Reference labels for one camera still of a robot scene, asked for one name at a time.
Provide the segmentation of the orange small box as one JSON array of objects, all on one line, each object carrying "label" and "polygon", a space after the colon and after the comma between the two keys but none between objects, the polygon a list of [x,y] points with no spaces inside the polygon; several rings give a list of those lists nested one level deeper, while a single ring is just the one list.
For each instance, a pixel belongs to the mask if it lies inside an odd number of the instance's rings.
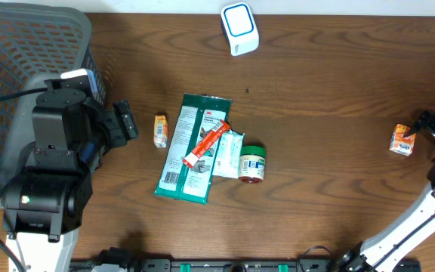
[{"label": "orange small box", "polygon": [[155,116],[153,142],[158,148],[167,147],[168,122],[164,115]]},{"label": "orange small box", "polygon": [[393,134],[390,140],[389,151],[398,153],[404,156],[410,156],[415,145],[415,134],[405,136],[410,130],[410,127],[396,124],[393,129]]}]

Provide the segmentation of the white teal wipes packet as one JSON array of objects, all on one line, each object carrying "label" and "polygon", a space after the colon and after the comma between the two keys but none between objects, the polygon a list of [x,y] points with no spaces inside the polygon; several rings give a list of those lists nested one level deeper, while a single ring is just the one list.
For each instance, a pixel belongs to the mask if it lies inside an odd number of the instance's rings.
[{"label": "white teal wipes packet", "polygon": [[223,178],[238,178],[239,157],[245,134],[225,132],[220,140],[213,175]]}]

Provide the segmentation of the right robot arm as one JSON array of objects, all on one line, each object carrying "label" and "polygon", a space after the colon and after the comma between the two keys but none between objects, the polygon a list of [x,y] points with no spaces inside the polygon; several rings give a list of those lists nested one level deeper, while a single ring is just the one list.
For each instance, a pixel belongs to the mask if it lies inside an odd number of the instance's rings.
[{"label": "right robot arm", "polygon": [[[426,130],[435,145],[435,111],[425,110],[410,125],[397,124],[389,150],[412,154],[415,135]],[[427,173],[429,183],[417,200],[390,226],[359,243],[355,249],[329,265],[329,271],[392,271],[416,246],[435,232],[435,158]]]}]

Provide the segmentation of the red white sachet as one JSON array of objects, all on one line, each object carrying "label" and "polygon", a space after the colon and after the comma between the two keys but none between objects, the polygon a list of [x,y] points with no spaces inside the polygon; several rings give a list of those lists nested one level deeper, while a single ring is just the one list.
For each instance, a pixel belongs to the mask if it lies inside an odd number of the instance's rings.
[{"label": "red white sachet", "polygon": [[221,119],[194,147],[194,149],[183,158],[183,164],[189,168],[193,168],[198,160],[214,145],[214,143],[229,130],[230,125]]}]

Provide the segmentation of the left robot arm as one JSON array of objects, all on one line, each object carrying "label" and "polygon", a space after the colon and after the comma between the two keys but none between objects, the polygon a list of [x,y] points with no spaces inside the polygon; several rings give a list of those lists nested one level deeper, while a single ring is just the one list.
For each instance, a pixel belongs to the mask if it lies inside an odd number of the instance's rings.
[{"label": "left robot arm", "polygon": [[40,94],[32,126],[35,146],[2,191],[5,245],[17,271],[67,271],[91,176],[106,153],[138,132],[127,101],[106,109],[71,88]]}]

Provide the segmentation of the green lid spice jar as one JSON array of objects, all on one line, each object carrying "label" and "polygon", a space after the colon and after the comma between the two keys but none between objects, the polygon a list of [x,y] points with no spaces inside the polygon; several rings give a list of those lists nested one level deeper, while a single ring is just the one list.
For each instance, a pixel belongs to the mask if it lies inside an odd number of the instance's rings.
[{"label": "green lid spice jar", "polygon": [[259,146],[244,146],[239,157],[238,179],[247,184],[258,184],[264,180],[266,150]]}]

